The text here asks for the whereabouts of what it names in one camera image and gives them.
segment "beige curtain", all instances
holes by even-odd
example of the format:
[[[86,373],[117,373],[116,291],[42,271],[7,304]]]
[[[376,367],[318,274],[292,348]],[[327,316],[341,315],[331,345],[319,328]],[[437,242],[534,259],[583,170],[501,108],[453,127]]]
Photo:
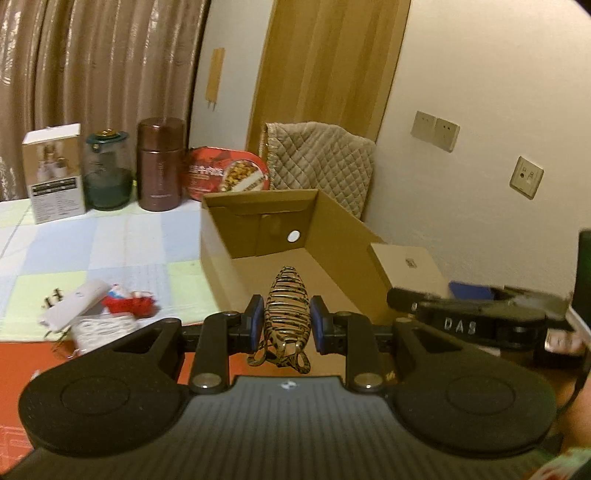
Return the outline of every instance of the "beige curtain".
[[[27,17],[27,29],[13,26],[13,31],[18,30],[15,44],[23,43],[25,59],[18,59],[17,74],[29,89],[23,96],[21,85],[0,86],[0,101],[15,99],[11,119],[0,124],[7,172],[0,170],[0,180],[14,172],[14,192],[0,187],[0,195],[25,194],[20,143],[30,129],[80,122],[83,137],[123,129],[135,148],[142,118],[170,115],[188,122],[209,0],[2,1],[4,18]],[[0,48],[6,48],[11,40],[4,30],[0,35]],[[6,64],[3,60],[3,71]],[[14,119],[18,131],[11,128]]]
[[[27,195],[21,142],[33,129],[35,67],[46,0],[0,0],[0,201]]]

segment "wall outlet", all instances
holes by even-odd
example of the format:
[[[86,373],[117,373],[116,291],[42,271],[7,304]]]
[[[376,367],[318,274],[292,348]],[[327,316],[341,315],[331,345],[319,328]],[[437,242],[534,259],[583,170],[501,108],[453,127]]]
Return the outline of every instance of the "wall outlet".
[[[543,176],[543,168],[534,165],[523,157],[519,157],[511,180],[509,181],[509,185],[511,188],[517,190],[531,200],[538,191],[538,186],[540,186]]]
[[[428,113],[419,112],[414,117],[413,129],[410,134],[419,140],[431,143],[433,141],[433,132],[435,130],[436,117]]]
[[[458,133],[460,133],[459,125],[438,118],[433,132],[433,145],[444,149],[446,152],[451,152],[453,147],[456,146]]]

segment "quilted cushion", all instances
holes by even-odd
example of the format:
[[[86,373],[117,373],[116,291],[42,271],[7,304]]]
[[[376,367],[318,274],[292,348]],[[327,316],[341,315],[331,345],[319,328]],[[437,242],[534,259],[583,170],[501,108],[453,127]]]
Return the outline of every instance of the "quilted cushion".
[[[375,143],[338,125],[266,124],[271,190],[320,189],[361,217]]]

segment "cardboard box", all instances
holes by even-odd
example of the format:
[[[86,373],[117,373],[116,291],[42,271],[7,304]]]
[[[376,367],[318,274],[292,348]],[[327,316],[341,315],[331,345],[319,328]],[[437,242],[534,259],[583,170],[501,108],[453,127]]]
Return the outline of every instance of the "cardboard box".
[[[22,141],[25,181],[36,223],[86,211],[79,161],[80,124],[35,130]]]
[[[403,269],[409,269],[405,259],[410,254],[417,258],[413,272],[395,280],[397,286],[444,287],[428,252],[413,249],[385,245],[364,223],[318,190],[203,197],[201,262],[221,310],[241,312],[253,294],[266,299],[275,276],[289,265],[300,274],[308,295],[321,295],[331,312],[363,313],[372,323],[389,324],[401,315],[386,303],[392,286],[387,272],[399,270],[401,260]],[[312,366],[310,375],[344,374],[345,358],[320,356],[312,337],[306,354]],[[265,364],[244,367],[241,373],[297,375],[288,370]]]

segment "blue object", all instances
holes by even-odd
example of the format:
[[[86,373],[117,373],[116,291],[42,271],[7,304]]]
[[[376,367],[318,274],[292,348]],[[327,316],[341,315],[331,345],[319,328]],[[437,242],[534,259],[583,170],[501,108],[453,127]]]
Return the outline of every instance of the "blue object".
[[[486,285],[470,285],[469,283],[449,282],[449,289],[458,300],[494,300],[490,287]]]

